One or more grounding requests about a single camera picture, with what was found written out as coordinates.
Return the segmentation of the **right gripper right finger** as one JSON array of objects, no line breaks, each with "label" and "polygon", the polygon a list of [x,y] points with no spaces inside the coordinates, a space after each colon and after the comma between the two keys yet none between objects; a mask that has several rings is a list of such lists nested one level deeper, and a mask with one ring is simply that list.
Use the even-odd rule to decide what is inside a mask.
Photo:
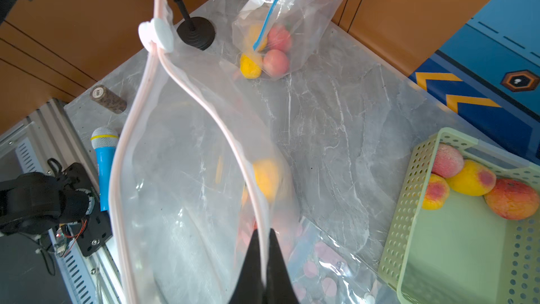
[{"label": "right gripper right finger", "polygon": [[263,303],[298,304],[284,257],[278,243],[276,232],[271,229],[269,235],[269,261],[267,264],[267,285]]}]

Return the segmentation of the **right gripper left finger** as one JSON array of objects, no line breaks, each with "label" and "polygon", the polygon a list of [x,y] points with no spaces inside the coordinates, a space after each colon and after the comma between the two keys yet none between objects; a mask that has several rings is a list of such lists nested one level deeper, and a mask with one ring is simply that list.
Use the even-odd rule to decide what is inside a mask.
[{"label": "right gripper left finger", "polygon": [[256,229],[250,239],[247,254],[229,304],[261,304],[263,295],[260,242]]}]

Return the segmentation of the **orange topped yellow peach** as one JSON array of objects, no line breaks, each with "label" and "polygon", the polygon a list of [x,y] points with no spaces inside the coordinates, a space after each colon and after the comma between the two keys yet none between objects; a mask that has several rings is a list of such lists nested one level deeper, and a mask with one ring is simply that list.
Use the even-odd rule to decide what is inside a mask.
[{"label": "orange topped yellow peach", "polygon": [[272,205],[281,184],[281,169],[273,159],[257,160],[253,163],[256,185]]}]

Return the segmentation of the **pink red peach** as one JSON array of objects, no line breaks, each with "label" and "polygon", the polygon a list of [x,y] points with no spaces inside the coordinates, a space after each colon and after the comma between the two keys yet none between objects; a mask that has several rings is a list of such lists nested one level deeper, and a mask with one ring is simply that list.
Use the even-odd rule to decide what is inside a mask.
[{"label": "pink red peach", "polygon": [[267,48],[287,53],[291,50],[293,39],[282,25],[274,25],[267,35]]}]

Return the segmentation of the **clear blue-zipper zip bag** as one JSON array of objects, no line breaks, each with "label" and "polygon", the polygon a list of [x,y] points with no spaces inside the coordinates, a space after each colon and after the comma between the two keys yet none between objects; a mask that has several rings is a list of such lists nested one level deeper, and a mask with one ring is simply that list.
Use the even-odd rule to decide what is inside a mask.
[{"label": "clear blue-zipper zip bag", "polygon": [[[284,76],[291,74],[301,69],[316,51],[323,33],[342,2],[343,0],[249,0],[233,22],[233,43],[240,50],[240,56],[246,54],[262,68],[260,77],[281,79],[282,77],[270,77],[263,70],[263,58],[270,50],[266,46],[261,52],[257,51],[261,38],[267,37],[274,25],[282,25],[288,30],[293,42],[291,50],[285,53],[290,60],[290,69]],[[254,24],[262,24],[262,31],[260,39],[253,46],[254,50],[251,51],[246,41],[248,29]]]}]

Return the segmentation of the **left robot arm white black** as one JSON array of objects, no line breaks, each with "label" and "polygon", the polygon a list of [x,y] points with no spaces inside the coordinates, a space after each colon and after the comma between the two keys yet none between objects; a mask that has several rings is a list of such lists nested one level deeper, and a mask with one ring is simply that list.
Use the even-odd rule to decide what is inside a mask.
[{"label": "left robot arm white black", "polygon": [[97,203],[94,186],[80,163],[55,175],[25,173],[1,183],[1,233],[42,234],[87,218]]}]

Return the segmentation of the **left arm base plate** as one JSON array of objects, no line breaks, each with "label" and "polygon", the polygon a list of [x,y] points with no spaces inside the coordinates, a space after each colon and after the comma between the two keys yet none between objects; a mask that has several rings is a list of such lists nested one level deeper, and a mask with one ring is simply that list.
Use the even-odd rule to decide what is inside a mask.
[{"label": "left arm base plate", "polygon": [[77,239],[81,254],[89,257],[113,236],[111,220],[108,211],[100,211],[98,208],[85,218],[86,227]]}]

